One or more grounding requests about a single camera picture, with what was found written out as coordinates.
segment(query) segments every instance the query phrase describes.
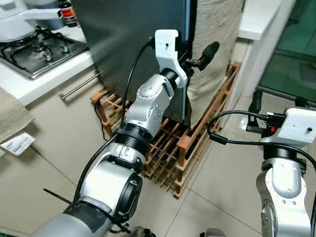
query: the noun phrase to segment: robotic arm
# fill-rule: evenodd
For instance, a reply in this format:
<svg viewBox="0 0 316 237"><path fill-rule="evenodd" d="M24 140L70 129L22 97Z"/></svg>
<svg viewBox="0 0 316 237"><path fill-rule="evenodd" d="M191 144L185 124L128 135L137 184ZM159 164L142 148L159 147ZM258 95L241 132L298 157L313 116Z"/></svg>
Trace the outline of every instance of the robotic arm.
<svg viewBox="0 0 316 237"><path fill-rule="evenodd" d="M156 58L160 73L153 75L137 91L124 126L86 176L77 203L40 229L33 237L104 237L114 224L128 221L134 214L142 188L143 170L150 142L158 132L162 116L176 88L187 84L191 67L203 70L212 60L219 43L209 45L199 60L183 61L175 51L176 30L155 34Z"/></svg>

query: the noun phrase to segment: stainless steel handle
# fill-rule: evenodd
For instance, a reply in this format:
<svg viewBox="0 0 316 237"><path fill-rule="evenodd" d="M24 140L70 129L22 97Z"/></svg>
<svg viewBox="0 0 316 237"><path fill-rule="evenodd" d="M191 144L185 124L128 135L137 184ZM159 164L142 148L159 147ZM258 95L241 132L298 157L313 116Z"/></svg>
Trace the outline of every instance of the stainless steel handle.
<svg viewBox="0 0 316 237"><path fill-rule="evenodd" d="M91 82L92 80L94 80L96 77L98 77L100 73L97 73L96 75L94 75L93 77L89 78L88 80L85 80L83 83L81 83L80 85L78 85L76 88L72 89L71 91L69 91L68 93L63 94L63 93L60 93L58 96L59 98L61 98L63 101L66 100L66 98L70 95L72 95L74 92L76 92L77 90L79 90L80 88L82 88L83 86L87 85L89 82Z"/></svg>

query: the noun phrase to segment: tile floor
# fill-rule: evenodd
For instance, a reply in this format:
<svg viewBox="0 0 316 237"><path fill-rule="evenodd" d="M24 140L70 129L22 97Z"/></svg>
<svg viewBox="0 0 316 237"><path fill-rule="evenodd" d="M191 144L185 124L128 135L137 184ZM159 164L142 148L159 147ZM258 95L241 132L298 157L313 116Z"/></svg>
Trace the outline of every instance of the tile floor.
<svg viewBox="0 0 316 237"><path fill-rule="evenodd" d="M265 94L262 112L283 112L294 103ZM241 99L236 108L247 109L250 99ZM228 119L222 134L231 139L259 140L239 128L242 117ZM309 148L316 157L316 144ZM132 226L150 228L157 237L198 237L208 227L222 229L228 237L259 237L260 196L255 180L261 171L262 151L254 146L212 143L179 200L144 179ZM305 176L308 185L306 208L310 214L316 177L311 167Z"/></svg>

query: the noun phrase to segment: white countertop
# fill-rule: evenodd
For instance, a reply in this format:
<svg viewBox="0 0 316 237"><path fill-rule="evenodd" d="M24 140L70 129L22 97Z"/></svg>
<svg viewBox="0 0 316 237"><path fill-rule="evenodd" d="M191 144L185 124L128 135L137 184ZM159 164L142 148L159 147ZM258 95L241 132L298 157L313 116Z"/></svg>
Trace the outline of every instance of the white countertop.
<svg viewBox="0 0 316 237"><path fill-rule="evenodd" d="M64 36L71 39L85 42L83 32L79 27L63 27L57 32L61 32ZM0 63L0 86L17 98L23 105L28 105L93 63L92 55L87 50L35 80L29 79Z"/></svg>
<svg viewBox="0 0 316 237"><path fill-rule="evenodd" d="M260 40L281 2L282 0L246 0L238 37Z"/></svg>

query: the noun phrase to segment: refrigerator door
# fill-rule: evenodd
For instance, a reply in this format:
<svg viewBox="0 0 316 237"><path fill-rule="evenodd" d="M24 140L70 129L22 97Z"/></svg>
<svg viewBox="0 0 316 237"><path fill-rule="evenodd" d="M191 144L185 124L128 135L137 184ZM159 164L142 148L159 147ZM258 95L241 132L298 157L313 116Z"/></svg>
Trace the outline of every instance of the refrigerator door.
<svg viewBox="0 0 316 237"><path fill-rule="evenodd" d="M139 49L157 29L176 29L182 40L189 37L190 0L76 0L73 5L104 86L120 96ZM135 100L139 86L154 73L158 63L155 51L148 48L135 69L129 100ZM186 90L175 93L165 116L182 121L190 110Z"/></svg>

